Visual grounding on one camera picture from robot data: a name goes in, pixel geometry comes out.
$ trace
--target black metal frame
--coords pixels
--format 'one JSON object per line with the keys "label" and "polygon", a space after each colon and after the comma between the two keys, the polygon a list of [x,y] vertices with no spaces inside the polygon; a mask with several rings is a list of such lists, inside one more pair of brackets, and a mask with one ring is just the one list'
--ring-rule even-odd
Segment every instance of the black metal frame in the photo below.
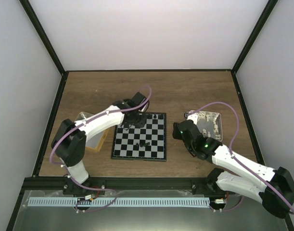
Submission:
{"label": "black metal frame", "polygon": [[[248,38],[242,52],[240,53],[234,67],[232,70],[230,69],[168,69],[168,70],[107,70],[106,72],[116,72],[116,71],[231,71],[231,76],[238,93],[240,105],[243,111],[243,115],[245,118],[245,122],[249,131],[249,135],[251,138],[251,142],[253,144],[254,152],[256,154],[257,162],[264,164],[264,160],[257,142],[257,138],[255,136],[255,132],[253,126],[251,124],[251,120],[246,109],[246,105],[238,84],[238,80],[236,77],[236,73],[239,70],[241,64],[246,58],[248,52],[250,51],[255,39],[260,33],[263,25],[271,14],[273,8],[275,7],[278,0],[269,0],[256,23],[250,37]],[[30,21],[35,27],[39,37],[41,38],[43,44],[45,45],[48,53],[50,54],[52,60],[54,61],[56,67],[58,68],[61,74],[61,81],[59,84],[59,88],[57,91],[57,95],[51,110],[51,114],[49,117],[49,121],[45,130],[45,134],[43,137],[43,141],[40,147],[40,151],[38,154],[38,158],[34,167],[33,177],[25,178],[21,191],[19,193],[15,208],[13,210],[11,219],[8,224],[7,230],[12,230],[15,224],[15,220],[17,217],[17,213],[19,211],[24,192],[26,190],[64,190],[64,193],[68,193],[64,189],[64,185],[67,184],[69,180],[66,177],[40,177],[39,170],[41,168],[41,164],[43,161],[43,157],[46,151],[46,147],[49,141],[49,137],[51,134],[52,126],[54,124],[54,120],[57,114],[57,110],[61,101],[61,97],[63,94],[63,90],[66,84],[66,80],[69,74],[69,71],[65,71],[54,48],[52,47],[43,27],[40,24],[29,0],[20,0],[21,5],[23,6],[26,14],[28,15]],[[201,194],[208,197],[221,197],[223,196],[223,192],[215,192],[210,193],[210,191],[206,188],[205,178],[95,178],[92,177],[90,179],[94,185],[105,185],[107,188],[114,188],[116,190],[165,190],[165,189],[174,189],[174,190],[191,190],[193,194]],[[287,216],[285,219],[288,230],[294,231],[293,224],[291,222],[290,216]]]}

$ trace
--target chess square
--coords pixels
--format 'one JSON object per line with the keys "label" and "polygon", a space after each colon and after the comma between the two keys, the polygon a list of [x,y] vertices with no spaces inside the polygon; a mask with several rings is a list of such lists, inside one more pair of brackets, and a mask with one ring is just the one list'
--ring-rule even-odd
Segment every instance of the chess square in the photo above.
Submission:
{"label": "chess square", "polygon": [[139,157],[144,157],[145,156],[145,152],[144,151],[139,151],[138,152],[138,156]]}
{"label": "chess square", "polygon": [[145,147],[145,150],[146,151],[151,151],[151,148],[152,148],[152,146],[148,145],[148,146]]}
{"label": "chess square", "polygon": [[127,156],[132,156],[132,154],[133,154],[133,151],[127,150]]}
{"label": "chess square", "polygon": [[126,144],[122,144],[121,145],[121,150],[126,150],[127,149],[127,145]]}
{"label": "chess square", "polygon": [[134,151],[138,151],[138,150],[139,150],[139,145],[135,145],[135,144],[133,145],[133,150],[134,150]]}
{"label": "chess square", "polygon": [[146,140],[146,135],[144,135],[144,134],[141,134],[141,136],[140,136],[140,138],[139,138],[140,140]]}
{"label": "chess square", "polygon": [[164,140],[164,135],[157,135],[157,139],[159,141],[163,141]]}
{"label": "chess square", "polygon": [[115,150],[114,155],[120,155],[120,150]]}
{"label": "chess square", "polygon": [[146,130],[146,134],[147,134],[147,135],[152,135],[152,129],[147,129],[147,130]]}
{"label": "chess square", "polygon": [[157,158],[157,152],[151,152],[151,157]]}
{"label": "chess square", "polygon": [[150,146],[151,147],[151,152],[157,152],[158,146]]}
{"label": "chess square", "polygon": [[129,140],[133,140],[133,139],[134,139],[134,135],[135,135],[135,134],[129,134],[129,135],[128,135],[128,139],[129,139]]}

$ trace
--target wire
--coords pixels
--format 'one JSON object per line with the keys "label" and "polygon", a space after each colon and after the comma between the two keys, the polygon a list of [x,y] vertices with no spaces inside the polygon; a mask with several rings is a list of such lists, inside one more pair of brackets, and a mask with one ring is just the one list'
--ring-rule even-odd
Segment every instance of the wire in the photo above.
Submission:
{"label": "wire", "polygon": [[[59,147],[59,145],[62,143],[62,141],[64,141],[65,138],[67,138],[69,135],[71,135],[74,131],[76,131],[77,129],[81,128],[82,126],[85,126],[86,124],[90,123],[91,121],[97,119],[97,118],[100,118],[101,116],[104,116],[104,115],[108,115],[108,114],[111,114],[111,113],[116,113],[116,112],[129,112],[129,111],[133,111],[133,110],[136,110],[136,109],[139,109],[141,108],[142,106],[144,106],[151,98],[151,95],[152,95],[152,88],[149,86],[149,85],[145,85],[143,86],[142,88],[140,88],[139,91],[141,91],[142,89],[144,88],[148,88],[149,89],[149,95],[148,97],[138,106],[136,107],[132,107],[132,108],[127,108],[127,109],[118,109],[118,110],[112,110],[112,111],[109,111],[108,113],[105,111],[105,112],[102,112],[100,114],[96,114],[96,115],[93,115],[89,118],[87,118],[85,120],[85,123],[81,123],[77,126],[75,126],[74,128],[72,128],[71,130],[69,130],[67,133],[65,133],[61,138],[60,140],[57,141],[57,143],[55,144],[55,146],[53,147],[52,151],[51,151],[51,154],[50,154],[50,163],[51,164],[54,164],[54,165],[64,165],[64,163],[61,163],[61,162],[54,162],[53,161],[53,156],[57,150],[57,148]],[[113,204],[117,197],[118,197],[118,193],[116,190],[114,189],[95,189],[95,188],[89,188],[89,187],[86,187],[80,183],[78,183],[73,177],[70,177],[70,179],[76,184],[78,185],[79,187],[83,188],[83,189],[87,189],[87,190],[91,190],[91,191],[111,191],[111,192],[115,192],[116,193],[116,196],[115,198],[110,202],[108,203],[107,205],[101,207],[101,208],[98,208],[98,209],[94,209],[94,210],[88,210],[88,212],[94,212],[94,211],[99,211],[99,210],[102,210],[102,209],[105,209],[107,208],[108,206],[110,206],[111,204]]]}
{"label": "wire", "polygon": [[252,173],[255,177],[257,177],[259,180],[261,180],[263,183],[265,183],[270,189],[273,190],[273,192],[275,192],[282,201],[284,201],[284,203],[291,209],[291,211],[289,211],[290,214],[293,214],[294,215],[294,208],[292,207],[292,205],[286,200],[286,198],[283,197],[283,195],[281,195],[281,193],[279,191],[277,191],[270,183],[268,183],[266,180],[264,180],[262,177],[260,177],[258,174],[256,174],[253,170],[251,170],[249,167],[247,167],[245,164],[243,164],[240,160],[238,160],[238,158],[235,157],[235,155],[233,155],[233,152],[232,152],[232,143],[234,141],[234,139],[236,138],[237,134],[238,134],[238,131],[239,131],[239,117],[238,117],[238,114],[237,112],[234,110],[233,107],[231,107],[228,103],[224,103],[224,102],[212,102],[212,103],[208,103],[207,105],[199,108],[198,110],[196,111],[193,111],[193,112],[190,112],[188,115],[192,115],[194,113],[197,113],[199,111],[201,111],[202,109],[210,106],[210,105],[213,105],[213,104],[223,104],[227,107],[229,107],[235,114],[235,117],[237,119],[237,129],[229,143],[229,152],[231,154],[231,157],[239,164],[241,165],[243,168],[245,168],[247,171],[249,171],[250,173]]}
{"label": "wire", "polygon": [[[110,203],[104,205],[103,207],[97,208],[97,209],[93,209],[93,210],[89,210],[89,209],[88,209],[88,210],[85,211],[85,212],[88,212],[88,213],[89,213],[89,212],[95,212],[95,211],[103,210],[103,209],[107,208],[108,206],[112,205],[112,204],[117,200],[118,192],[117,192],[116,190],[114,190],[114,189],[95,189],[95,188],[90,188],[90,187],[86,187],[86,186],[84,186],[84,185],[78,183],[73,177],[71,177],[71,180],[72,180],[75,184],[77,184],[79,187],[81,187],[81,188],[83,188],[83,189],[92,190],[92,191],[111,191],[111,192],[115,192],[115,193],[116,193],[115,198],[114,198]],[[77,207],[77,206],[78,206],[80,203],[82,203],[83,201],[80,201],[80,202],[78,202],[78,203],[76,204],[75,209],[76,209],[77,212],[78,212],[78,207]]]}
{"label": "wire", "polygon": [[240,200],[240,201],[239,201],[234,207],[229,208],[229,209],[222,210],[221,212],[230,212],[230,211],[232,211],[232,210],[235,210],[237,207],[239,207],[239,206],[243,203],[244,199],[245,199],[245,196],[242,196],[241,200]]}

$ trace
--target black chess piece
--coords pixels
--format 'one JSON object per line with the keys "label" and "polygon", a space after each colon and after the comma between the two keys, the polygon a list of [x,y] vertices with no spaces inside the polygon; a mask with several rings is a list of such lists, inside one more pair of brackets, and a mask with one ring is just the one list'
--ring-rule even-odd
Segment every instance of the black chess piece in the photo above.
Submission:
{"label": "black chess piece", "polygon": [[139,146],[142,148],[145,145],[145,141],[139,141]]}

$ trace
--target black edge trim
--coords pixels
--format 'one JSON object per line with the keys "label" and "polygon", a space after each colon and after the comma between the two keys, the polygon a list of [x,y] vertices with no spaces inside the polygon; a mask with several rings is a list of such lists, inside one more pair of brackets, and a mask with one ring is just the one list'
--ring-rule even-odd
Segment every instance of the black edge trim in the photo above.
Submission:
{"label": "black edge trim", "polygon": [[274,9],[278,0],[268,0],[263,12],[261,13],[251,35],[249,36],[244,48],[242,49],[235,65],[232,68],[232,71],[237,73],[240,66],[242,65],[244,59],[246,58],[248,52],[250,51],[253,43],[255,42],[256,38],[258,37],[261,29],[263,28],[264,24],[266,23],[268,17],[270,16],[272,10]]}
{"label": "black edge trim", "polygon": [[34,12],[29,0],[20,0],[20,3],[22,5],[22,7],[24,8],[24,10],[26,11],[26,14],[28,15],[32,25],[34,26],[34,28],[36,29],[38,35],[40,36],[46,50],[48,51],[48,53],[51,56],[51,59],[53,60],[53,62],[55,63],[58,71],[60,72],[61,75],[63,75],[65,73],[65,70],[54,50],[54,48],[51,45],[51,42],[49,40],[49,38],[47,37],[36,13]]}
{"label": "black edge trim", "polygon": [[231,71],[231,69],[135,69],[135,70],[70,70],[69,72],[193,72],[193,71]]}
{"label": "black edge trim", "polygon": [[252,141],[252,145],[253,145],[253,148],[254,148],[254,152],[255,152],[255,155],[256,155],[257,162],[259,164],[264,165],[265,163],[264,163],[264,160],[263,160],[260,148],[259,148],[258,140],[256,138],[251,119],[249,117],[249,114],[248,114],[248,111],[247,111],[247,108],[246,108],[246,105],[245,105],[244,98],[243,98],[242,93],[241,93],[241,89],[240,89],[240,86],[239,86],[239,83],[238,83],[238,79],[237,79],[236,74],[234,72],[231,72],[231,75],[232,75],[232,80],[233,80],[235,89],[236,89],[237,94],[238,94],[238,98],[239,98],[240,105],[241,105],[243,115],[244,115],[244,118],[245,118],[245,122],[246,122],[246,125],[247,125],[249,137],[251,138],[251,141]]}
{"label": "black edge trim", "polygon": [[291,221],[291,217],[289,214],[286,216],[285,222],[286,222],[288,231],[294,231],[294,226],[293,226],[293,223]]}
{"label": "black edge trim", "polygon": [[18,195],[18,198],[16,200],[13,212],[11,214],[11,217],[10,217],[7,229],[6,229],[7,231],[11,231],[11,230],[14,229],[16,218],[17,218],[17,215],[18,215],[18,212],[20,210],[21,203],[22,203],[22,200],[23,200],[23,197],[24,197],[24,192],[25,191],[21,191],[20,194]]}
{"label": "black edge trim", "polygon": [[59,84],[57,94],[56,94],[56,97],[55,97],[55,101],[53,103],[53,106],[52,106],[52,109],[51,109],[51,114],[50,114],[46,129],[45,129],[42,144],[40,146],[40,150],[39,150],[39,154],[38,154],[38,157],[37,157],[37,160],[36,160],[36,164],[35,164],[34,170],[32,172],[33,176],[38,176],[39,175],[41,165],[42,165],[42,162],[43,162],[43,158],[44,158],[44,155],[45,155],[46,147],[47,147],[47,145],[49,143],[52,126],[54,125],[54,121],[55,121],[55,118],[56,118],[56,115],[57,115],[58,107],[59,107],[59,104],[60,104],[60,101],[61,101],[61,98],[62,98],[62,94],[64,92],[64,87],[65,87],[68,75],[69,75],[69,72],[67,71],[61,77],[60,84]]}

